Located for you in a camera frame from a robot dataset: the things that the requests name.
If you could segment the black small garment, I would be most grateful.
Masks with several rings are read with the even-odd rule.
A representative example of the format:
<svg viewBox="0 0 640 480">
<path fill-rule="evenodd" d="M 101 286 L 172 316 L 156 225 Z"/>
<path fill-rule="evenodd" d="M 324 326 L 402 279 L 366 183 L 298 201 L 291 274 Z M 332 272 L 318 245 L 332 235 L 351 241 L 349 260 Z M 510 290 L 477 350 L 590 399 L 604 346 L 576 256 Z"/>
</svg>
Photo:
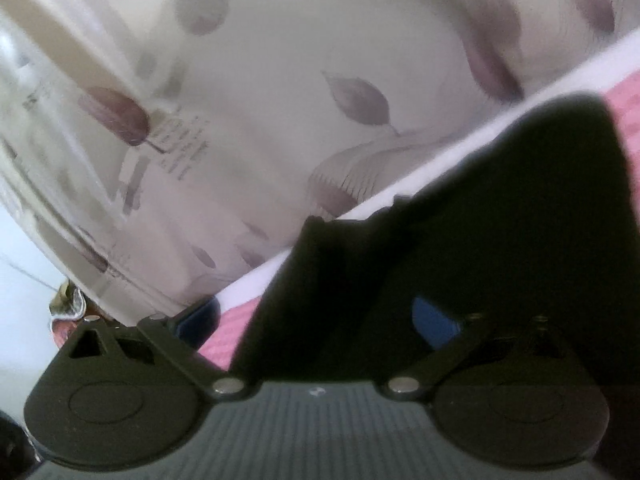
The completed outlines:
<svg viewBox="0 0 640 480">
<path fill-rule="evenodd" d="M 481 328 L 533 325 L 546 358 L 639 403 L 639 229 L 600 98 L 535 107 L 486 148 L 363 221 L 308 220 L 230 370 L 248 382 L 386 382 L 434 352 L 416 298 Z"/>
</svg>

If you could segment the beige leaf-print curtain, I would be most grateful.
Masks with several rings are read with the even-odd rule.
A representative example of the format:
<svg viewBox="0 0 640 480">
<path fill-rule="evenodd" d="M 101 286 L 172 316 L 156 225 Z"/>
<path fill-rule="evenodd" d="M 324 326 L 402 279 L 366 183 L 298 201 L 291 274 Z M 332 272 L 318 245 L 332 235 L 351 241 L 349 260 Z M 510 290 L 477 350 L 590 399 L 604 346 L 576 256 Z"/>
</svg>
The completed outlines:
<svg viewBox="0 0 640 480">
<path fill-rule="evenodd" d="M 102 309 L 216 294 L 639 26 L 639 0 L 1 0 L 1 199 Z"/>
</svg>

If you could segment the pink white bed sheet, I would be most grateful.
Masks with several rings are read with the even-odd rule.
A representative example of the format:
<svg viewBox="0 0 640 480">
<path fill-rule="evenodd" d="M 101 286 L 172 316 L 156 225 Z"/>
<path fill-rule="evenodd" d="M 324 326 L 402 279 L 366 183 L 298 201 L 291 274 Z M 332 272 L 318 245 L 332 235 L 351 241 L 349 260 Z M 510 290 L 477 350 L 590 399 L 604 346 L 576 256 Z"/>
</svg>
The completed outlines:
<svg viewBox="0 0 640 480">
<path fill-rule="evenodd" d="M 535 93 L 524 103 L 509 108 L 490 122 L 486 122 L 474 130 L 464 139 L 437 151 L 434 158 L 410 172 L 408 176 L 373 195 L 347 214 L 343 214 L 342 218 L 344 220 L 362 220 L 378 210 L 390 206 L 396 197 L 416 194 L 425 185 L 454 168 L 466 156 L 473 154 L 494 140 L 512 122 L 535 106 L 573 92 L 588 92 L 604 96 L 638 70 L 639 34 L 632 32 L 614 46 L 605 49 L 602 53 L 577 67 L 576 70 L 572 70 L 569 74 L 550 84 L 549 87 Z M 229 285 L 222 292 L 218 292 L 216 299 L 220 305 L 221 324 L 218 330 L 209 336 L 203 347 L 198 350 L 200 356 L 224 370 L 229 367 L 233 351 L 238 346 L 258 301 L 262 299 L 262 295 L 282 264 L 285 263 L 289 253 L 285 249 L 266 263 L 258 266 L 257 269 L 250 271 L 239 281 Z"/>
</svg>

